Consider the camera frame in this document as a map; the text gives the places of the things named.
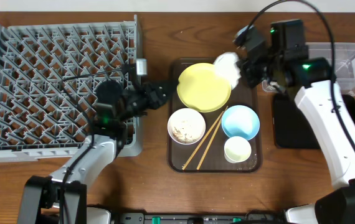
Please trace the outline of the white napkin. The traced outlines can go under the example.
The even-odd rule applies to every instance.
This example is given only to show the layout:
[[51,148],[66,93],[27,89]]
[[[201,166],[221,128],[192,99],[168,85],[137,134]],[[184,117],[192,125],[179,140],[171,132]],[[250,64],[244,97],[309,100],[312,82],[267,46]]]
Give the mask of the white napkin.
[[215,74],[226,79],[232,90],[239,84],[241,78],[238,61],[239,57],[235,52],[223,53],[214,61]]

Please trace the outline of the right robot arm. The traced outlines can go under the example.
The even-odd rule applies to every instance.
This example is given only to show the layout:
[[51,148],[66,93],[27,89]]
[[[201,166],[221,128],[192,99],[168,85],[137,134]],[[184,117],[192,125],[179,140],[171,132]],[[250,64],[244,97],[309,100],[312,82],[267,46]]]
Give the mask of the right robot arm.
[[274,22],[272,43],[254,26],[235,36],[247,51],[238,61],[250,87],[275,81],[310,124],[328,164],[333,192],[313,204],[289,208],[288,223],[355,223],[355,124],[344,104],[330,60],[310,58],[301,20]]

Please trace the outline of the white bowl with food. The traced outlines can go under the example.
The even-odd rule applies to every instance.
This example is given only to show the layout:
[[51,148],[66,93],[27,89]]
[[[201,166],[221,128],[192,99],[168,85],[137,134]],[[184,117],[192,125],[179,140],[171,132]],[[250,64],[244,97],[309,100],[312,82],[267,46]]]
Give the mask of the white bowl with food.
[[169,117],[167,130],[173,141],[190,145],[198,142],[205,135],[206,122],[200,112],[182,108]]

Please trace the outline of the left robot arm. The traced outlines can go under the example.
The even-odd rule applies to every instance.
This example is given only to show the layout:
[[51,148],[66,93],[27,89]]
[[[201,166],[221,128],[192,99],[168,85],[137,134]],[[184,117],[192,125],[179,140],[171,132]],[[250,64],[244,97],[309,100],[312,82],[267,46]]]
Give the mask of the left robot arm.
[[114,80],[101,82],[95,90],[97,114],[88,120],[90,135],[61,168],[26,182],[18,223],[112,223],[111,211],[87,204],[87,189],[124,150],[125,121],[165,105],[178,83],[163,80],[124,90]]

